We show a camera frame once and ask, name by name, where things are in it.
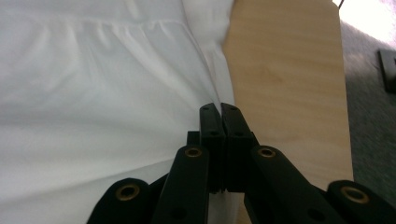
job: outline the brass grommet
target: brass grommet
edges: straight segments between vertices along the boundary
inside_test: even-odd
[[[135,198],[140,192],[139,186],[136,184],[127,184],[117,189],[116,197],[118,200],[125,202]]]
[[[354,203],[368,203],[370,201],[370,198],[366,193],[350,186],[341,187],[341,192],[346,198]]]
[[[202,155],[202,150],[197,147],[191,147],[185,151],[188,157],[200,157]]]
[[[269,148],[260,148],[257,152],[264,158],[273,158],[276,156],[276,153]]]

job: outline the black clamp jaw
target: black clamp jaw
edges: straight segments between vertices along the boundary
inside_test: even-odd
[[[396,223],[396,210],[366,187],[332,182],[312,186],[273,147],[260,146],[241,111],[221,104],[200,108],[200,131],[188,132],[172,168],[148,185],[123,179],[94,207],[88,224],[204,224],[208,195],[244,192],[254,224]]]

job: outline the light wood table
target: light wood table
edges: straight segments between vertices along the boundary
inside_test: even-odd
[[[319,188],[353,178],[331,0],[235,0],[223,50],[235,105],[262,145],[280,149]],[[250,223],[240,210],[238,223]]]

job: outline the floor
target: floor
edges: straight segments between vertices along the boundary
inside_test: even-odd
[[[345,0],[340,18],[354,178],[396,207],[396,94],[377,56],[396,50],[396,0]]]

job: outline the white sheet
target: white sheet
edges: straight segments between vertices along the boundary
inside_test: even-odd
[[[85,223],[115,181],[167,173],[198,108],[233,103],[231,5],[0,0],[0,223]]]

